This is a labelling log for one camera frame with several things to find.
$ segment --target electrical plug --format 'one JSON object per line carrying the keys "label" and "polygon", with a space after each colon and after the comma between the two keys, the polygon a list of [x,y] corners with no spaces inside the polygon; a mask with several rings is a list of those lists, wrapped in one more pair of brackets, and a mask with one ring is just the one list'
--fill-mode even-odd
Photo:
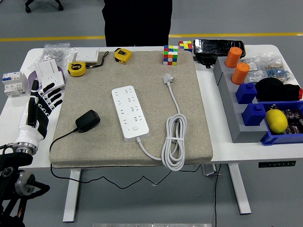
{"label": "electrical plug", "polygon": [[163,83],[170,85],[170,83],[174,82],[174,78],[169,74],[169,73],[165,73],[163,76]]}

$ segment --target beige felt board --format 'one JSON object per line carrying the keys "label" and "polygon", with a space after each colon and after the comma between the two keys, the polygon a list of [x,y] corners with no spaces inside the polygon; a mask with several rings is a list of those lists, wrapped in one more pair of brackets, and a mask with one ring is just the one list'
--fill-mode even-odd
{"label": "beige felt board", "polygon": [[134,87],[150,130],[150,136],[142,143],[150,154],[161,157],[166,120],[177,113],[162,80],[165,73],[175,79],[171,88],[187,118],[185,164],[209,162],[213,150],[192,54],[179,51],[177,66],[162,63],[162,51],[133,52],[126,65],[116,62],[114,52],[110,52],[103,66],[87,69],[81,77],[70,77],[54,138],[74,130],[75,120],[90,109],[98,113],[101,122],[88,132],[74,132],[55,142],[50,154],[53,166],[163,165],[147,157],[136,141],[124,141],[111,91],[128,85]]}

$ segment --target lemon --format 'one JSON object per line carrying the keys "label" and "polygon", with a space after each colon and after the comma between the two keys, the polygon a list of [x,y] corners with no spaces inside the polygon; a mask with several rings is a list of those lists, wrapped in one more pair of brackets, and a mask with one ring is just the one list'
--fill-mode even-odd
{"label": "lemon", "polygon": [[270,130],[277,134],[283,133],[287,128],[287,118],[281,110],[267,111],[265,119]]}

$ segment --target person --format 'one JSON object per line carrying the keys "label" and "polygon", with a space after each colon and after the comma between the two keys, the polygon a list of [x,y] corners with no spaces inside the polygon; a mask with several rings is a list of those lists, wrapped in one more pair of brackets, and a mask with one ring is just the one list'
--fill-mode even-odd
{"label": "person", "polygon": [[104,0],[106,46],[164,46],[172,0]]}

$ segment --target metal plate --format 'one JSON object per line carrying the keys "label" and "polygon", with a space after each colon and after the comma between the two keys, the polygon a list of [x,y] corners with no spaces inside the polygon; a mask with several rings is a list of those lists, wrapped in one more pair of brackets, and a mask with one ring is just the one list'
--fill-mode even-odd
{"label": "metal plate", "polygon": [[94,224],[93,227],[212,227],[212,224]]}

